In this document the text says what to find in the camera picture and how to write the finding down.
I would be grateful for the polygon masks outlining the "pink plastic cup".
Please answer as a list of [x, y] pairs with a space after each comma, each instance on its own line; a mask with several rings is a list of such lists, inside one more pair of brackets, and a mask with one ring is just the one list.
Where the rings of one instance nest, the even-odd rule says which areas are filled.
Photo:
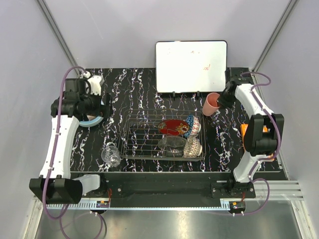
[[219, 105], [217, 102], [219, 96], [220, 96], [219, 93], [209, 93], [207, 95], [202, 108], [202, 113], [205, 116], [211, 116], [219, 109]]

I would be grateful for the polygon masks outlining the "blue geometric patterned bowl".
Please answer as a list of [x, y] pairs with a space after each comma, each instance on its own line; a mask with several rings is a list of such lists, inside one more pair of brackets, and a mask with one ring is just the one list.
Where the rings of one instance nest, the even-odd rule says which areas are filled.
[[197, 136], [201, 130], [201, 124], [199, 118], [194, 115], [189, 115], [186, 119], [189, 125], [189, 130], [184, 134], [184, 137]]

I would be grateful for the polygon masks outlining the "clear faceted glass tumbler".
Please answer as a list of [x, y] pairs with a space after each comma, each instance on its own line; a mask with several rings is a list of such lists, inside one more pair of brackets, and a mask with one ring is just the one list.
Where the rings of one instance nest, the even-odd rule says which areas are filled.
[[107, 145], [101, 153], [102, 160], [110, 167], [117, 167], [121, 163], [119, 150], [113, 145]]

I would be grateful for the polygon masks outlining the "red floral plate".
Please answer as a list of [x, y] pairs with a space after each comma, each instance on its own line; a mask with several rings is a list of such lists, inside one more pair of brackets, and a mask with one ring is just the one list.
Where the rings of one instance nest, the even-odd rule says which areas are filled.
[[159, 132], [173, 136], [184, 135], [189, 129], [189, 124], [180, 119], [166, 119], [158, 124]]

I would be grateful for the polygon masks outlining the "brown checkered patterned bowl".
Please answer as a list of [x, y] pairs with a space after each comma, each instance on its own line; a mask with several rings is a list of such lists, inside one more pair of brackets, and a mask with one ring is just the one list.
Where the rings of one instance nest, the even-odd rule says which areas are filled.
[[195, 136], [188, 137], [187, 144], [185, 145], [183, 150], [184, 158], [199, 157], [201, 153], [202, 145], [200, 144], [199, 139]]

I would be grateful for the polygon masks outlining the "clear glass bowl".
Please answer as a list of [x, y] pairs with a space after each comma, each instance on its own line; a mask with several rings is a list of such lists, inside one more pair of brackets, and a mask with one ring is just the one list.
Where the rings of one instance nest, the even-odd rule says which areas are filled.
[[158, 148], [165, 157], [183, 157], [188, 141], [180, 136], [167, 135], [158, 142]]

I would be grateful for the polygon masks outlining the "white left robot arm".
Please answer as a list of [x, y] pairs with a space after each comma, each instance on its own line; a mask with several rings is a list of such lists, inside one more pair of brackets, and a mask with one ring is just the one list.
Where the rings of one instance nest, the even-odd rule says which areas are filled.
[[97, 174], [71, 178], [70, 161], [73, 140], [78, 127], [95, 126], [112, 112], [110, 94], [102, 94], [104, 78], [66, 79], [62, 95], [51, 105], [52, 130], [49, 148], [38, 178], [29, 188], [45, 204], [77, 204], [92, 192], [103, 197], [108, 185]]

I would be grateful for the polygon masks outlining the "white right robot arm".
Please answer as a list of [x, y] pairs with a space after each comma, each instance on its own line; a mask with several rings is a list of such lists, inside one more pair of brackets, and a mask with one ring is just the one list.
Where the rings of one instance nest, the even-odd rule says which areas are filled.
[[223, 108], [239, 101], [250, 118], [243, 139], [245, 152], [233, 170], [234, 180], [226, 185], [228, 195], [234, 198], [244, 192], [243, 183], [253, 181], [259, 165], [274, 160], [280, 151], [284, 116], [274, 113], [256, 91], [270, 83], [270, 77], [263, 73], [244, 72], [231, 78], [217, 99]]

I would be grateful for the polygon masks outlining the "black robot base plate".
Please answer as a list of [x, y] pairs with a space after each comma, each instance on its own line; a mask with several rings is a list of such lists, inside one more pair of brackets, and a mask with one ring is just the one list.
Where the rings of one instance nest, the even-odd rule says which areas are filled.
[[86, 198], [106, 198], [112, 208], [204, 208], [220, 199], [254, 199], [252, 183], [229, 187], [230, 173], [218, 172], [103, 172], [101, 186]]

